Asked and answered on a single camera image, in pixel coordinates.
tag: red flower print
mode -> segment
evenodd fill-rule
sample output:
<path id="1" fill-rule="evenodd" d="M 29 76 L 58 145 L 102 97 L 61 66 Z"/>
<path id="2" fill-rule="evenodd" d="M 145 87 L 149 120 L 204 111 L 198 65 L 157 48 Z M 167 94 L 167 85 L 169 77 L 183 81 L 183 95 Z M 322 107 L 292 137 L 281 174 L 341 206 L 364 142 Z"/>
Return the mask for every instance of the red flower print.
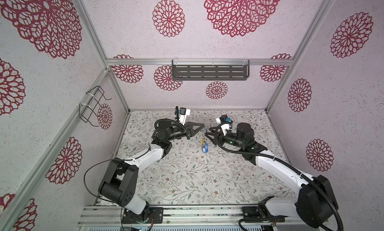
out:
<path id="1" fill-rule="evenodd" d="M 220 99 L 228 92 L 228 86 L 224 82 L 214 81 L 205 89 L 205 93 L 211 99 Z"/>
<path id="2" fill-rule="evenodd" d="M 368 13 L 355 13 L 344 20 L 331 39 L 331 52 L 338 58 L 356 53 L 369 39 L 372 32 L 372 17 Z"/>
<path id="3" fill-rule="evenodd" d="M 108 129 L 112 124 L 112 110 L 108 104 L 102 104 L 97 112 L 97 120 L 102 129 Z"/>
<path id="4" fill-rule="evenodd" d="M 278 54 L 272 57 L 272 59 L 290 59 L 289 54 Z M 279 80 L 283 75 L 287 66 L 285 65 L 263 65 L 260 70 L 260 77 L 262 80 L 273 82 Z"/>
<path id="5" fill-rule="evenodd" d="M 183 83 L 183 81 L 175 81 L 172 79 L 172 67 L 169 65 L 158 67 L 153 78 L 161 89 L 168 91 L 178 89 Z"/>
<path id="6" fill-rule="evenodd" d="M 31 231 L 35 226 L 35 221 L 37 218 L 36 213 L 37 205 L 35 204 L 35 199 L 31 198 L 29 200 L 28 206 L 22 212 L 22 215 L 17 219 L 15 225 L 13 226 L 13 231 Z"/>
<path id="7" fill-rule="evenodd" d="M 166 37 L 178 35 L 184 28 L 185 19 L 182 8 L 173 0 L 162 0 L 157 3 L 153 12 L 153 24 Z"/>
<path id="8" fill-rule="evenodd" d="M 70 137 L 45 177 L 50 183 L 64 184 L 68 182 L 79 170 L 83 158 L 82 153 L 79 141 Z"/>
<path id="9" fill-rule="evenodd" d="M 288 104 L 295 112 L 303 111 L 310 104 L 311 86 L 305 79 L 296 80 L 288 92 Z"/>
<path id="10" fill-rule="evenodd" d="M 133 59 L 129 55 L 119 54 L 115 59 Z M 111 66 L 113 73 L 127 83 L 136 83 L 143 78 L 143 69 L 141 65 L 112 65 Z"/>
<path id="11" fill-rule="evenodd" d="M 0 215 L 7 208 L 8 204 L 11 202 L 14 196 L 14 194 L 7 193 L 6 195 L 0 198 Z"/>
<path id="12" fill-rule="evenodd" d="M 66 59 L 80 49 L 81 24 L 71 0 L 0 0 L 0 6 L 38 51 Z"/>
<path id="13" fill-rule="evenodd" d="M 204 7 L 208 12 L 214 29 L 221 33 L 244 36 L 254 32 L 265 24 L 267 18 L 276 11 L 280 0 L 205 0 Z"/>
<path id="14" fill-rule="evenodd" d="M 333 152 L 324 140 L 312 140 L 307 146 L 306 153 L 308 162 L 319 171 L 327 171 L 333 165 Z"/>
<path id="15" fill-rule="evenodd" d="M 25 85 L 19 72 L 0 59 L 0 116 L 18 109 L 25 97 Z"/>

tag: floral tabletop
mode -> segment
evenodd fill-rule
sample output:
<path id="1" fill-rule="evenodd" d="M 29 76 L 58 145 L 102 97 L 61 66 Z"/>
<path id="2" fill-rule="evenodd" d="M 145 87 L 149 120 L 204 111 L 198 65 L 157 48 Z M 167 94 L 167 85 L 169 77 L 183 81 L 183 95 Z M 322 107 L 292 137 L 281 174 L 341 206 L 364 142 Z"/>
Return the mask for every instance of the floral tabletop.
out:
<path id="1" fill-rule="evenodd" d="M 233 132 L 240 122 L 255 131 L 255 140 L 277 157 L 285 160 L 271 124 L 262 110 L 191 111 L 187 122 L 217 126 L 216 118 L 227 114 L 233 120 Z M 174 119 L 171 111 L 133 111 L 117 154 L 128 158 L 152 141 L 154 123 L 160 118 Z M 208 140 L 209 151 L 203 153 L 200 131 L 190 140 L 172 141 L 170 152 L 139 174 L 136 194 L 152 205 L 163 204 L 253 204 L 269 195 L 294 197 L 278 178 L 254 166 L 241 155 L 227 153 Z M 101 201 L 99 205 L 113 205 Z"/>

